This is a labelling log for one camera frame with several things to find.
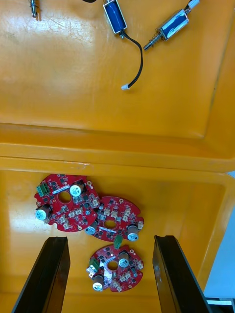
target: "red circuit board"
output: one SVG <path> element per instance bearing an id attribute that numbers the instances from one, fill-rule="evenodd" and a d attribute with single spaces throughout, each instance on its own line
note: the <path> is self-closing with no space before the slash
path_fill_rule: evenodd
<path id="1" fill-rule="evenodd" d="M 75 182 L 80 182 L 84 186 L 82 194 L 76 198 L 70 194 L 70 187 Z M 87 181 L 86 176 L 51 174 L 41 182 L 43 183 L 47 184 L 49 193 L 42 197 L 37 193 L 35 198 L 38 208 L 45 204 L 51 208 L 51 214 L 45 220 L 46 224 L 56 223 L 60 231 L 77 232 L 96 220 L 97 214 L 94 209 L 99 208 L 100 199 L 92 182 Z M 68 203 L 61 201 L 59 195 L 62 191 L 70 194 Z"/>
<path id="2" fill-rule="evenodd" d="M 122 268 L 118 266 L 117 270 L 110 270 L 108 264 L 114 261 L 118 264 L 119 255 L 126 252 L 129 256 L 129 266 Z M 120 249 L 114 249 L 114 246 L 106 246 L 93 254 L 91 257 L 99 262 L 98 271 L 93 270 L 91 267 L 87 268 L 89 276 L 94 279 L 97 275 L 104 277 L 103 289 L 110 288 L 112 292 L 123 292 L 134 288 L 142 279 L 143 261 L 130 249 L 128 245 L 122 246 Z"/>
<path id="3" fill-rule="evenodd" d="M 113 242 L 117 234 L 127 238 L 127 227 L 135 225 L 139 231 L 143 228 L 144 220 L 142 217 L 138 217 L 140 210 L 136 205 L 131 203 L 129 200 L 119 197 L 102 197 L 97 213 L 97 227 L 96 232 L 93 236 Z M 105 227 L 106 221 L 114 221 L 116 227 L 107 229 Z"/>

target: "green terminal block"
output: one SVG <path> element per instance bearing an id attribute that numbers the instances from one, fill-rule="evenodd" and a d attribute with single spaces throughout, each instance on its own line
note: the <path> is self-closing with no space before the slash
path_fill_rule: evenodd
<path id="1" fill-rule="evenodd" d="M 40 197 L 44 197 L 50 193 L 50 190 L 49 190 L 46 183 L 43 183 L 43 184 L 37 186 L 37 190 L 38 190 Z"/>
<path id="2" fill-rule="evenodd" d="M 90 268 L 96 273 L 99 270 L 99 262 L 95 258 L 91 258 L 89 263 Z"/>
<path id="3" fill-rule="evenodd" d="M 119 249 L 122 243 L 122 235 L 117 235 L 114 239 L 114 249 Z"/>

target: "metal rod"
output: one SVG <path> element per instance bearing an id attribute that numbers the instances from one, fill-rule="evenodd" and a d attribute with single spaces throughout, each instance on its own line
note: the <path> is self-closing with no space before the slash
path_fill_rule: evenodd
<path id="1" fill-rule="evenodd" d="M 148 50 L 150 47 L 153 47 L 153 45 L 155 44 L 155 43 L 157 43 L 160 39 L 161 39 L 161 35 L 157 35 L 156 37 L 154 37 L 152 40 L 150 40 L 150 42 L 147 44 L 147 45 L 145 45 L 144 47 L 143 47 L 143 49 L 146 51 L 146 50 Z"/>

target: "yellow plastic tray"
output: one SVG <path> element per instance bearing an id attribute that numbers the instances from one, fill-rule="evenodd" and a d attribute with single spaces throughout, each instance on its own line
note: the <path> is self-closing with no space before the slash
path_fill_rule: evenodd
<path id="1" fill-rule="evenodd" d="M 101 195 L 127 198 L 141 209 L 144 228 L 129 243 L 144 261 L 143 279 L 130 291 L 97 293 L 86 273 L 90 256 L 107 243 L 84 231 L 68 234 L 71 268 L 64 312 L 93 312 L 104 303 L 125 310 L 161 312 L 152 268 L 153 236 L 172 234 L 204 289 L 235 204 L 227 174 L 144 167 L 2 158 L 0 162 L 0 305 L 9 312 L 49 236 L 63 236 L 35 213 L 35 186 L 49 173 L 88 175 Z"/>
<path id="2" fill-rule="evenodd" d="M 119 0 L 142 45 L 184 0 Z M 70 234 L 64 312 L 160 312 L 153 236 L 175 235 L 202 289 L 235 204 L 234 0 L 201 1 L 189 24 L 144 54 L 114 36 L 102 1 L 0 2 L 0 307 L 10 312 L 48 236 L 34 217 L 35 186 L 48 173 L 89 175 L 104 195 L 138 205 L 133 244 L 142 282 L 122 294 L 92 290 L 86 267 L 106 243 Z"/>
<path id="3" fill-rule="evenodd" d="M 119 0 L 142 45 L 186 0 Z M 229 172 L 235 168 L 234 0 L 201 1 L 144 53 L 115 36 L 102 1 L 0 3 L 0 155 Z"/>

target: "silver metal frame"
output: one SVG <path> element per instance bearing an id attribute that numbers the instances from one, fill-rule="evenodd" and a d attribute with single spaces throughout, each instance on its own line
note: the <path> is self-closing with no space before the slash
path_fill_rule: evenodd
<path id="1" fill-rule="evenodd" d="M 124 16 L 123 16 L 122 11 L 121 11 L 121 8 L 120 8 L 120 5 L 119 5 L 119 3 L 118 3 L 118 0 L 111 0 L 111 1 L 108 1 L 106 4 L 103 5 L 105 14 L 106 14 L 106 16 L 107 16 L 107 18 L 108 18 L 108 20 L 109 20 L 109 23 L 110 23 L 110 25 L 111 25 L 111 28 L 112 28 L 114 34 L 117 35 L 117 34 L 119 34 L 120 32 L 119 32 L 119 31 L 118 31 L 118 32 L 115 32 L 115 31 L 114 31 L 113 25 L 112 25 L 112 23 L 111 23 L 111 21 L 110 21 L 110 18 L 109 18 L 109 16 L 108 16 L 108 13 L 107 13 L 107 10 L 106 10 L 106 6 L 108 6 L 108 5 L 109 5 L 110 3 L 112 3 L 112 2 L 116 2 L 116 3 L 117 3 L 117 6 L 119 7 L 119 10 L 120 10 L 120 12 L 121 12 L 121 16 L 122 16 L 122 18 L 123 18 L 123 20 L 124 20 L 124 22 L 125 22 L 125 28 L 124 28 L 124 29 L 127 28 L 127 23 L 126 23 L 126 20 L 125 20 L 125 18 L 124 18 Z"/>

